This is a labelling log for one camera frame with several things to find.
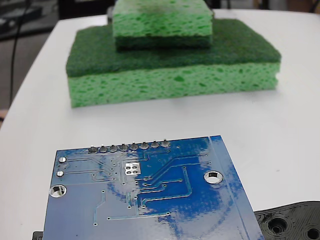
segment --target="green sponge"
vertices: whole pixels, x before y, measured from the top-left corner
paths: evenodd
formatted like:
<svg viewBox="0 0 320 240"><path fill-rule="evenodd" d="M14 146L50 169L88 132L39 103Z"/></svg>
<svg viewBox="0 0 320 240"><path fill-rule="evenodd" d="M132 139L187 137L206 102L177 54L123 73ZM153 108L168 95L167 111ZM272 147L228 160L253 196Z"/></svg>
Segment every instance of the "green sponge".
<svg viewBox="0 0 320 240"><path fill-rule="evenodd" d="M203 0L118 0L113 35L118 49L208 48L212 18Z"/></svg>
<svg viewBox="0 0 320 240"><path fill-rule="evenodd" d="M73 107L274 89L281 56L239 20L216 19L210 49L117 52L112 28L77 33L67 62Z"/></svg>

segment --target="screw hole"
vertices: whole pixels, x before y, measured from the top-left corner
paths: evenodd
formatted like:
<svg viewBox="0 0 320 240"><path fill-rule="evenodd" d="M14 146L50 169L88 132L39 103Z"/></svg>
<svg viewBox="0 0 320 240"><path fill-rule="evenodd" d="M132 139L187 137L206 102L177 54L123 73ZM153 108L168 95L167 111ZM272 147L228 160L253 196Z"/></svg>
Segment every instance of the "screw hole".
<svg viewBox="0 0 320 240"><path fill-rule="evenodd" d="M222 181L223 176L218 171L208 171L204 174L204 180L208 184L218 184Z"/></svg>
<svg viewBox="0 0 320 240"><path fill-rule="evenodd" d="M315 229L315 228L311 228L308 233L307 233L307 236L312 239L312 240L316 240L316 239L319 239L320 237L320 232Z"/></svg>
<svg viewBox="0 0 320 240"><path fill-rule="evenodd" d="M277 217L268 223L268 227L274 234L281 234L287 229L288 225L285 220Z"/></svg>
<svg viewBox="0 0 320 240"><path fill-rule="evenodd" d="M50 188L49 194L53 198L61 198L67 192L67 188L63 185L55 185Z"/></svg>

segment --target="blue circuit board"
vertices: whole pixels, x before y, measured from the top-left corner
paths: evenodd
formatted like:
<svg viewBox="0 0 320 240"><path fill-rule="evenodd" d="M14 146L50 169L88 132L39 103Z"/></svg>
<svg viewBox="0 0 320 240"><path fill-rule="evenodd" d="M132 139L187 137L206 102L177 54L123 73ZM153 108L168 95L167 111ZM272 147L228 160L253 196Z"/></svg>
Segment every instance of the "blue circuit board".
<svg viewBox="0 0 320 240"><path fill-rule="evenodd" d="M43 240L263 240L220 136L56 153Z"/></svg>

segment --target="white table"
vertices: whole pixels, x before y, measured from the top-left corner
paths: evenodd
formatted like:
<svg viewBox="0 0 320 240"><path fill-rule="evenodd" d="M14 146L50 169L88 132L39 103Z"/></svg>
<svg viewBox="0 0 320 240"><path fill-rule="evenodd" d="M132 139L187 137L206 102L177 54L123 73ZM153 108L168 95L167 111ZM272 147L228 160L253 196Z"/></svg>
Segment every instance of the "white table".
<svg viewBox="0 0 320 240"><path fill-rule="evenodd" d="M222 135L254 211L320 201L320 15L216 13L281 52L276 90L71 109L65 65L76 31L106 16L57 24L0 130L1 239L43 230L56 150L91 145Z"/></svg>

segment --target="black cable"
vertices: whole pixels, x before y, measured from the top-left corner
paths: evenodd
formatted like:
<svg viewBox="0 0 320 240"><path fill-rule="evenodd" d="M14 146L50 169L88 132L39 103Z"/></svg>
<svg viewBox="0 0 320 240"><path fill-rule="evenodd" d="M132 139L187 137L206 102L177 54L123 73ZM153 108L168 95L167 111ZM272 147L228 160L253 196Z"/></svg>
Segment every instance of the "black cable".
<svg viewBox="0 0 320 240"><path fill-rule="evenodd" d="M9 105L10 106L14 100L14 73L15 73L15 58L16 58L17 43L18 43L18 38L20 35L21 26L24 23L26 13L27 13L30 6L31 6L31 1L26 0L23 14L20 17L20 20L18 20L18 28L16 30L16 34L15 34L15 38L14 38L13 50L12 50L12 56L11 56L11 71L10 71L10 97L9 97Z"/></svg>
<svg viewBox="0 0 320 240"><path fill-rule="evenodd" d="M231 9L231 0L226 0L226 8Z"/></svg>
<svg viewBox="0 0 320 240"><path fill-rule="evenodd" d="M311 7L309 13L314 13L316 11L317 6L319 5L320 0L317 0Z"/></svg>

